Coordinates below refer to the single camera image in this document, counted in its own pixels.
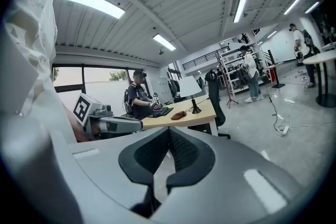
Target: lamp base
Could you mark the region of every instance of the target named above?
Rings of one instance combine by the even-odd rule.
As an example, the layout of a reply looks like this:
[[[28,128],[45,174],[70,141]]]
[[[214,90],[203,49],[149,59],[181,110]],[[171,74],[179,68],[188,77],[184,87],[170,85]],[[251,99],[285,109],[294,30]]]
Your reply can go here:
[[[193,98],[191,100],[191,102],[193,103],[193,114],[198,114],[200,113],[202,110],[199,109],[199,107],[196,105],[195,99]]]

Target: sneaker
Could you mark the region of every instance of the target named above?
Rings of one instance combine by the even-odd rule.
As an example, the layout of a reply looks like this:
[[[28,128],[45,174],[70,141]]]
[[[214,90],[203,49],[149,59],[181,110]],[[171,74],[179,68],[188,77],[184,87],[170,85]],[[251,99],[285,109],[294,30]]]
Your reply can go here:
[[[262,94],[260,94],[257,98],[256,101],[260,100],[260,99],[264,99],[264,96]]]
[[[304,87],[305,87],[306,89],[307,89],[307,88],[315,87],[315,83],[308,82],[308,83],[306,83],[306,85],[304,85]]]
[[[252,97],[249,97],[245,100],[246,103],[253,103]]]

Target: jeans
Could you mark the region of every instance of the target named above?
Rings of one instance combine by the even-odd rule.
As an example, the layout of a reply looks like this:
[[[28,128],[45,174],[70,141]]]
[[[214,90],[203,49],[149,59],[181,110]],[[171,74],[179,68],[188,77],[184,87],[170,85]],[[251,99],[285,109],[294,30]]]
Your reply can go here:
[[[308,57],[312,56],[309,52],[307,55],[305,55],[303,58],[307,59]],[[314,77],[314,65],[306,65],[306,70],[310,79],[311,83],[315,83],[315,77]]]
[[[251,97],[257,97],[259,94],[261,94],[259,84],[258,84],[258,78],[259,74],[258,72],[255,72],[254,77],[250,80],[250,96]]]

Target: white lampshade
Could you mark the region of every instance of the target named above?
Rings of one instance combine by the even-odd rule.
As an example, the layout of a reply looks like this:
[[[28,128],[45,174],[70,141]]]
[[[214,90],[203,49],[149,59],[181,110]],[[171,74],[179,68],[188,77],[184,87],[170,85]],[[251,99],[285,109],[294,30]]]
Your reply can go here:
[[[180,79],[179,84],[181,97],[191,96],[202,91],[193,76]]]

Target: black office chair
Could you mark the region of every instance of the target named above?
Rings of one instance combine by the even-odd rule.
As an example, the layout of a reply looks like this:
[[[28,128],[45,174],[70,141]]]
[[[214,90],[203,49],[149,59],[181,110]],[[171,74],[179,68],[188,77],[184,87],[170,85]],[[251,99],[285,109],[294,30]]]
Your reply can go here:
[[[217,117],[215,118],[216,126],[218,129],[218,126],[222,126],[225,123],[225,115],[220,108],[219,105],[219,83],[217,80],[217,74],[211,69],[206,75],[205,80],[208,82],[209,87],[209,98],[211,100],[212,106],[214,107],[214,110],[216,112]],[[201,124],[196,126],[190,126],[189,129],[200,131],[200,132],[206,132],[208,134],[211,133],[210,124]],[[218,136],[226,137],[227,139],[231,139],[231,136],[229,134],[222,134],[219,133]]]

